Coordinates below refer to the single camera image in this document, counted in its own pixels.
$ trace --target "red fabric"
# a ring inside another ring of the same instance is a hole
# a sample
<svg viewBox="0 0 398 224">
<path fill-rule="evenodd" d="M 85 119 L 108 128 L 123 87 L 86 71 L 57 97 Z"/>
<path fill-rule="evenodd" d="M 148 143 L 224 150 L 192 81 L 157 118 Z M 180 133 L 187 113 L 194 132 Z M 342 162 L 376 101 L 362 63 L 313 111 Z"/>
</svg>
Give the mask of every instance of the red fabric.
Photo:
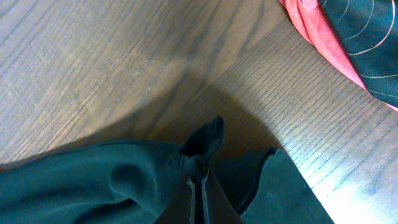
<svg viewBox="0 0 398 224">
<path fill-rule="evenodd" d="M 298 32 L 342 74 L 366 90 L 318 0 L 279 0 Z"/>
</svg>

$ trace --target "wooden table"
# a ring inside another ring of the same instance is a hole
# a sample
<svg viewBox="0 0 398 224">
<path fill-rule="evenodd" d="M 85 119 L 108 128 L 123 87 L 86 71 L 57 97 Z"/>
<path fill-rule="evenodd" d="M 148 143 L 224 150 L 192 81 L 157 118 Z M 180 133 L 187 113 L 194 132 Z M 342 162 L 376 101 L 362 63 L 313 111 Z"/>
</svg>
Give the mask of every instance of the wooden table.
<svg viewBox="0 0 398 224">
<path fill-rule="evenodd" d="M 0 4 L 3 167 L 108 139 L 183 141 L 220 114 L 220 156 L 281 145 L 336 223 L 398 222 L 398 114 L 277 0 Z"/>
</svg>

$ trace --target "dark green garment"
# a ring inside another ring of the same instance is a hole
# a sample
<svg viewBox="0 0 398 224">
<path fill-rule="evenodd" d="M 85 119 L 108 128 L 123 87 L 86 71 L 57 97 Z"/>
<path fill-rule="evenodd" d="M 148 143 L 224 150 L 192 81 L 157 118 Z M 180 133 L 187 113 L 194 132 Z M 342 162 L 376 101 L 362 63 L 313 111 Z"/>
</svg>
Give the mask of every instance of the dark green garment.
<svg viewBox="0 0 398 224">
<path fill-rule="evenodd" d="M 0 223 L 153 223 L 183 176 L 209 167 L 246 223 L 332 223 L 282 149 L 214 160 L 216 118 L 185 144 L 116 141 L 0 173 Z"/>
<path fill-rule="evenodd" d="M 398 2 L 320 0 L 362 82 L 398 107 Z"/>
</svg>

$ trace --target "black fabric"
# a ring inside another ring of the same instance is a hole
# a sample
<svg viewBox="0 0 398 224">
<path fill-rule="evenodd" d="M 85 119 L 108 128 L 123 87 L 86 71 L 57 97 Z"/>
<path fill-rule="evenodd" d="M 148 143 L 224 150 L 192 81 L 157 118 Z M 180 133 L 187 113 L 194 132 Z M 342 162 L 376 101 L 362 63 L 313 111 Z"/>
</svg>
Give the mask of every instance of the black fabric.
<svg viewBox="0 0 398 224">
<path fill-rule="evenodd" d="M 320 0 L 372 96 L 398 107 L 396 0 Z"/>
<path fill-rule="evenodd" d="M 209 165 L 246 223 L 280 223 L 280 215 L 292 221 L 285 217 L 290 214 L 293 223 L 319 223 L 308 215 L 298 218 L 308 211 L 331 223 L 283 149 L 213 160 L 224 131 L 216 118 L 182 145 L 106 142 L 2 172 L 0 223 L 153 223 L 182 177 L 197 176 Z M 263 200 L 269 189 L 277 200 Z"/>
</svg>

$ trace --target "white stitching line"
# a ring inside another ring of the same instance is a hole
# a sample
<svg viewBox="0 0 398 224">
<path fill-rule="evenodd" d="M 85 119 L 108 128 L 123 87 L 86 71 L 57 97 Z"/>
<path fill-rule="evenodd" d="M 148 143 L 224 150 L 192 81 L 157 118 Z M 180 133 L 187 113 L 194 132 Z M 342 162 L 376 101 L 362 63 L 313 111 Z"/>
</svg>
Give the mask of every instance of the white stitching line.
<svg viewBox="0 0 398 224">
<path fill-rule="evenodd" d="M 388 95 L 388 94 L 385 94 L 385 93 L 379 93 L 379 92 L 372 91 L 372 90 L 368 90 L 368 91 L 370 91 L 370 92 L 372 92 L 372 93 L 377 93 L 377 94 L 380 94 L 380 95 L 386 95 L 386 96 L 391 96 L 391 97 L 398 98 L 398 96 L 394 96 L 394 95 Z"/>
<path fill-rule="evenodd" d="M 369 21 L 371 20 L 371 17 L 372 17 L 372 14 L 373 14 L 373 7 L 374 7 L 374 0 L 372 0 L 372 10 L 371 10 L 371 14 L 369 15 L 369 19 L 368 19 L 368 21 L 366 22 L 365 26 L 362 28 L 362 30 L 361 30 L 359 33 L 355 34 L 354 36 L 352 36 L 352 37 L 350 37 L 350 38 L 347 38 L 346 40 L 350 40 L 351 38 L 356 37 L 357 35 L 359 35 L 360 33 L 362 33 L 363 30 L 365 30 L 365 28 L 366 28 L 366 27 L 368 26 L 368 24 L 369 24 Z"/>
<path fill-rule="evenodd" d="M 347 2 L 346 10 L 344 11 L 343 15 L 342 15 L 340 18 L 338 18 L 338 20 L 340 20 L 341 18 L 343 18 L 343 16 L 346 14 L 347 9 L 348 9 L 348 6 L 349 6 L 349 0 L 348 0 L 348 2 Z"/>
<path fill-rule="evenodd" d="M 394 0 L 391 0 L 391 4 L 392 4 L 392 22 L 391 22 L 390 29 L 388 30 L 386 36 L 378 44 L 376 44 L 374 47 L 372 47 L 370 49 L 363 50 L 363 51 L 355 53 L 355 54 L 348 54 L 348 55 L 359 55 L 359 54 L 366 53 L 366 52 L 368 52 L 370 50 L 373 50 L 376 47 L 380 46 L 387 39 L 388 35 L 390 34 L 390 32 L 392 30 L 392 26 L 394 25 L 394 21 L 395 21 L 395 18 L 396 18 L 396 4 L 395 4 Z"/>
<path fill-rule="evenodd" d="M 383 77 L 369 77 L 369 76 L 366 76 L 366 75 L 361 75 L 361 74 L 359 74 L 361 77 L 365 77 L 365 78 L 390 78 L 390 77 L 398 77 L 398 74 L 395 74 L 395 75 L 386 75 L 386 76 L 383 76 Z"/>
</svg>

